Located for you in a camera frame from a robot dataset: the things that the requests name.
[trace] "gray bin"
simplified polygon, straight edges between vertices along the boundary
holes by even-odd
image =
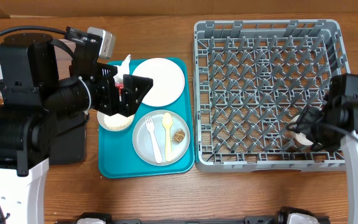
[[[199,21],[194,34],[198,170],[345,170],[341,151],[311,152],[285,130],[350,73],[336,21]]]

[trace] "spoon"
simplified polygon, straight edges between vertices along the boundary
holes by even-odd
[[[172,145],[171,145],[171,127],[173,125],[172,116],[170,113],[165,113],[162,117],[162,126],[165,128],[165,160],[171,161],[172,158]]]

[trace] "fork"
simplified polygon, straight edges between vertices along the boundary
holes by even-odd
[[[146,116],[146,128],[150,133],[150,137],[152,138],[153,144],[153,152],[154,152],[154,159],[156,163],[162,162],[162,155],[160,148],[158,147],[157,140],[154,134],[154,122],[151,116]]]

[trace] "plate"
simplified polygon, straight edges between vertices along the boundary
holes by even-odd
[[[126,122],[124,122],[124,121],[119,122],[120,129],[112,130],[109,127],[107,127],[106,123],[104,122],[104,117],[105,116],[107,116],[107,115],[105,115],[104,113],[98,111],[98,122],[99,122],[100,126],[102,126],[104,129],[106,129],[108,131],[123,131],[123,130],[127,129],[132,124],[132,122],[134,121],[134,117],[135,117],[135,115],[129,116],[128,119],[130,119],[130,121],[131,121],[130,123],[126,124]],[[123,119],[126,118],[125,116],[123,116],[121,114],[115,114],[113,116],[121,116]]]
[[[171,114],[173,120],[170,133],[171,138],[175,132],[181,129],[185,132],[185,138],[181,143],[172,141],[173,159],[169,162],[165,160],[165,128],[162,126],[162,116],[167,112]],[[159,164],[156,163],[154,159],[152,140],[150,133],[146,128],[146,116],[151,116],[154,122],[155,138],[157,139],[158,147],[160,148],[162,155],[162,162]],[[143,161],[156,166],[165,166],[180,160],[180,158],[182,158],[182,156],[186,153],[190,143],[190,130],[183,118],[176,113],[167,110],[156,110],[147,113],[137,122],[132,134],[132,143],[134,145],[135,152],[141,159],[143,159]]]
[[[180,67],[165,58],[152,58],[142,62],[133,75],[153,79],[153,87],[142,101],[148,106],[160,107],[173,103],[185,87],[185,76]]]

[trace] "wooden tabletop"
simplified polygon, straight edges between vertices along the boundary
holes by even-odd
[[[123,60],[132,54],[133,59],[178,57],[185,61],[192,98],[195,22],[328,18],[340,24],[351,71],[358,73],[358,13],[0,19],[0,30],[21,25],[63,30],[66,26],[81,30],[89,26],[106,29],[117,37],[112,60]],[[46,223],[76,218],[83,212],[105,212],[112,213],[114,218],[141,220],[243,218],[273,215],[283,205],[329,215],[333,223],[347,223],[345,172],[209,174],[194,167],[186,174],[110,180],[102,177],[98,170],[95,112],[91,113],[86,133],[86,160],[80,164],[53,166],[48,172]]]

